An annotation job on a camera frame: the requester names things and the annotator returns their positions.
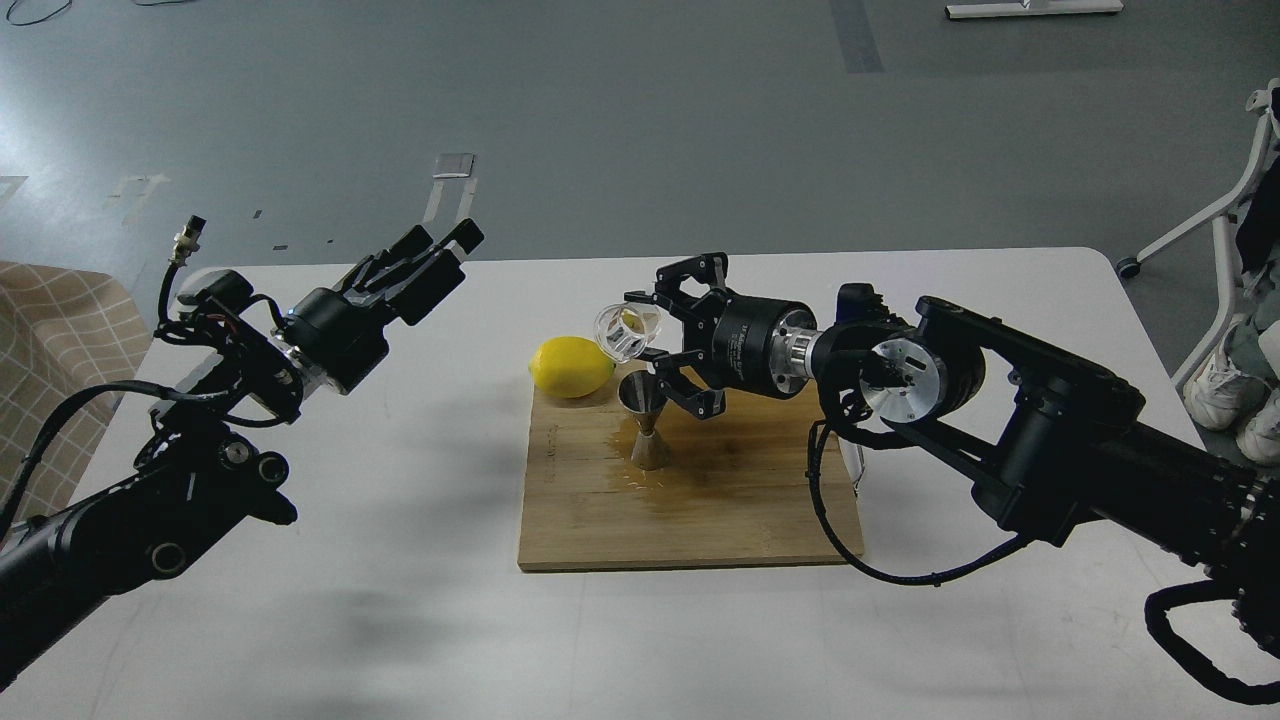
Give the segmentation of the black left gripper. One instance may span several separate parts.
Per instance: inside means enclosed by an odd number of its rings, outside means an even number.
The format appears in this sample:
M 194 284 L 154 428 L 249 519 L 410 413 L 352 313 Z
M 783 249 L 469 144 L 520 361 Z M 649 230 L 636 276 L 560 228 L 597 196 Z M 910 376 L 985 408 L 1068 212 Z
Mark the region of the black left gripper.
M 443 240 L 412 227 L 389 249 L 346 274 L 346 291 L 316 288 L 284 315 L 282 338 L 338 395 L 349 395 L 387 357 L 385 327 L 419 324 L 463 281 L 463 263 L 484 241 L 472 219 Z M 390 288 L 390 304 L 384 291 Z

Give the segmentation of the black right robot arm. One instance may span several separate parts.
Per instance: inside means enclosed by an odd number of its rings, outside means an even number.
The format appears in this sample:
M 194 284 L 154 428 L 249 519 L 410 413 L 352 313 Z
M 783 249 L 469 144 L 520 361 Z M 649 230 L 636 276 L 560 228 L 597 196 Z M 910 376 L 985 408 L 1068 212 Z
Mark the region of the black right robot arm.
M 815 518 L 845 562 L 896 585 L 938 587 L 1036 541 L 1061 546 L 1080 524 L 1112 521 L 1199 566 L 1204 578 L 1146 600 L 1155 643 L 1207 691 L 1274 705 L 1277 683 L 1229 676 L 1180 637 L 1169 615 L 1225 601 L 1242 630 L 1277 655 L 1277 479 L 1140 423 L 1142 392 L 1110 369 L 950 301 L 924 296 L 918 323 L 868 283 L 838 290 L 835 323 L 808 305 L 739 293 L 730 260 L 707 252 L 658 269 L 599 319 L 613 350 L 652 368 L 660 392 L 699 420 L 737 389 L 788 400 L 815 384 L 822 416 L 806 439 Z M 972 482 L 975 505 L 1010 539 L 946 571 L 897 577 L 856 559 L 833 529 L 822 455 L 837 436 L 861 448 L 920 448 Z

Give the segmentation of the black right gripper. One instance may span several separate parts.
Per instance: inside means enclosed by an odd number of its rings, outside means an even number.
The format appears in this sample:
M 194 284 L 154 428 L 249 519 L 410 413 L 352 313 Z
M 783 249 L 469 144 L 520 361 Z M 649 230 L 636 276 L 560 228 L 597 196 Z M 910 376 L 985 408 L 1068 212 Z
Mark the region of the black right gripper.
M 626 302 L 660 307 L 686 329 L 710 332 L 707 350 L 672 354 L 650 347 L 640 352 L 660 392 L 698 420 L 724 411 L 723 389 L 786 400 L 808 383 L 805 372 L 788 359 L 788 342 L 817 336 L 813 310 L 796 301 L 731 297 L 728 268 L 726 252 L 704 252 L 658 268 L 650 290 L 625 293 Z M 698 363 L 700 378 L 713 389 L 682 373 Z

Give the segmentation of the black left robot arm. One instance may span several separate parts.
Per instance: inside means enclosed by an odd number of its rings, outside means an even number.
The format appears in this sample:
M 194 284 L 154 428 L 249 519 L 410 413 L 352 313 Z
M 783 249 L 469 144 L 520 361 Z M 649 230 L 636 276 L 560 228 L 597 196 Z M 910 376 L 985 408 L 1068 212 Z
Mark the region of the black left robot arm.
M 385 328 L 420 323 L 465 281 L 483 242 L 471 219 L 443 240 L 412 227 L 364 258 L 334 286 L 287 310 L 241 273 L 214 272 L 177 296 L 173 283 L 197 250 L 205 222 L 175 237 L 159 296 L 155 336 L 211 356 L 179 387 L 113 380 L 63 400 L 41 425 L 3 505 L 3 684 L 113 596 L 179 577 L 247 518 L 296 521 L 282 493 L 291 468 L 257 448 L 250 428 L 285 425 L 320 387 L 349 393 L 388 355 Z M 91 400 L 134 393 L 154 400 L 151 436 L 132 473 L 60 511 L 17 519 L 20 497 L 46 450 Z

